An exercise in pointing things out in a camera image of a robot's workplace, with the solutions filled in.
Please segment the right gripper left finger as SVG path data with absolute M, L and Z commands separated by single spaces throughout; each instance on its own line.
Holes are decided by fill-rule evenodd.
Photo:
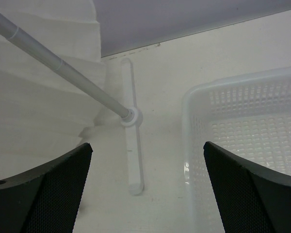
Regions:
M 92 158 L 84 143 L 0 180 L 0 233 L 71 233 Z

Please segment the white skirt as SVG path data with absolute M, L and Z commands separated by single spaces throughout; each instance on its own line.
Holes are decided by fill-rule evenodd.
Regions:
M 104 88 L 91 0 L 0 0 L 0 13 Z M 101 104 L 0 35 L 0 180 L 74 149 Z

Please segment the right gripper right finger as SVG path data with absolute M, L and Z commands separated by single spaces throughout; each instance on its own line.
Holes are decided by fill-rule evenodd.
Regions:
M 208 141 L 204 158 L 227 233 L 291 233 L 291 176 Z

